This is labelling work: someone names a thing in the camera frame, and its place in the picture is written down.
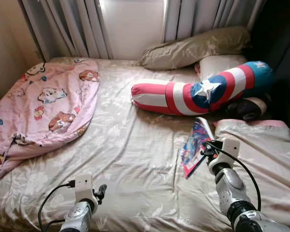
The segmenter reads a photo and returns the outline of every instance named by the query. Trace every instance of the bed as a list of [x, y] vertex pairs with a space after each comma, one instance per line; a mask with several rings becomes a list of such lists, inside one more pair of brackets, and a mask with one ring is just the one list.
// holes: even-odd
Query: bed
[[[51, 62], [73, 61], [54, 58]], [[91, 173], [94, 188], [108, 186], [92, 218], [92, 231], [231, 232], [228, 219], [219, 211], [214, 176], [206, 163], [191, 178], [184, 178], [177, 150], [185, 143], [194, 117], [147, 112], [130, 100], [136, 80], [195, 82], [193, 67], [154, 72], [133, 61], [96, 61], [100, 87], [90, 126], [79, 139], [28, 159], [0, 180], [0, 231], [38, 231], [37, 212], [46, 195], [78, 174]], [[204, 117], [214, 122], [225, 116], [218, 112]], [[290, 226], [290, 129], [279, 121], [249, 125], [222, 120], [215, 134], [240, 141], [239, 158], [260, 186], [262, 212]], [[235, 169], [256, 205], [249, 176], [237, 164]], [[63, 218], [74, 201], [73, 189], [57, 190], [43, 209], [43, 223]], [[57, 224], [49, 231], [59, 229]]]

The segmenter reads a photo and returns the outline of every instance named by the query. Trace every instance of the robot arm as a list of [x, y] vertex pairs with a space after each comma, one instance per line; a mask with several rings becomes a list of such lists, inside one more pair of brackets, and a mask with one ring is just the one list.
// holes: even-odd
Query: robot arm
[[74, 207], [65, 216], [65, 222], [60, 232], [89, 232], [92, 215], [97, 211], [98, 205], [102, 204], [106, 185], [101, 185], [95, 193], [92, 189], [90, 174], [79, 175], [75, 179]]
[[[234, 157], [238, 156], [239, 142], [225, 139], [215, 142]], [[204, 151], [208, 158], [208, 168], [215, 175], [216, 190], [219, 195], [221, 212], [231, 222], [235, 232], [290, 232], [290, 228], [275, 223], [265, 214], [256, 210], [246, 194], [246, 187], [235, 170], [232, 169], [234, 160], [219, 153], [210, 146]]]

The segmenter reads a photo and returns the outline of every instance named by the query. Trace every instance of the curtain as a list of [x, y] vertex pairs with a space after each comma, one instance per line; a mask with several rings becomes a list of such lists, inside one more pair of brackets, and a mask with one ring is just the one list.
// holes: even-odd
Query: curtain
[[214, 29], [251, 30], [266, 0], [168, 0], [165, 42]]
[[99, 1], [22, 2], [45, 61], [61, 56], [112, 57], [102, 32]]

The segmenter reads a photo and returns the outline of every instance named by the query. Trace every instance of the dark plush toy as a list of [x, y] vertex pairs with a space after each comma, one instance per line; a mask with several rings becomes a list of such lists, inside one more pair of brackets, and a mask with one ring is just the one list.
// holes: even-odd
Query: dark plush toy
[[268, 94], [258, 98], [242, 98], [229, 104], [226, 111], [234, 119], [252, 121], [266, 112], [270, 102], [271, 97]]

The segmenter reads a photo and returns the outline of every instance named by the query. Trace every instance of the white star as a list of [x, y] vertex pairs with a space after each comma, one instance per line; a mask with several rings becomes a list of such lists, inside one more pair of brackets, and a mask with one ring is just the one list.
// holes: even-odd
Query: white star
[[208, 101], [211, 100], [211, 93], [214, 91], [221, 83], [211, 83], [209, 80], [200, 82], [201, 88], [198, 90], [196, 95], [204, 96]]
[[261, 61], [258, 61], [258, 62], [254, 62], [254, 64], [257, 66], [257, 69], [259, 68], [266, 68], [264, 63], [261, 62]]

